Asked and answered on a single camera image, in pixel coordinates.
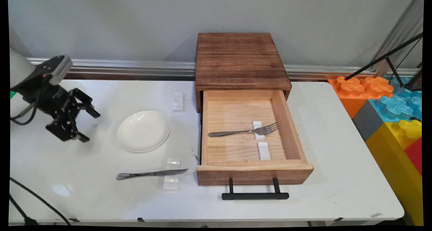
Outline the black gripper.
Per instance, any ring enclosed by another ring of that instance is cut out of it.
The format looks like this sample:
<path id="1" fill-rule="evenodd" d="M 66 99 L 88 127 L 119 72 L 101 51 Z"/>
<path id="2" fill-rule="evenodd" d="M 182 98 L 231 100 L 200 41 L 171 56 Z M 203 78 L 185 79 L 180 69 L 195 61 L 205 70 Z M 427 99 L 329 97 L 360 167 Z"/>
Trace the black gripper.
<path id="1" fill-rule="evenodd" d="M 94 109 L 93 99 L 78 88 L 71 91 L 65 90 L 60 85 L 46 84 L 44 86 L 21 87 L 23 100 L 33 104 L 38 110 L 53 117 L 53 121 L 45 128 L 61 141 L 77 139 L 88 142 L 89 137 L 82 134 L 76 126 L 76 122 L 70 117 L 75 117 L 75 109 L 85 110 L 94 118 L 100 114 Z"/>

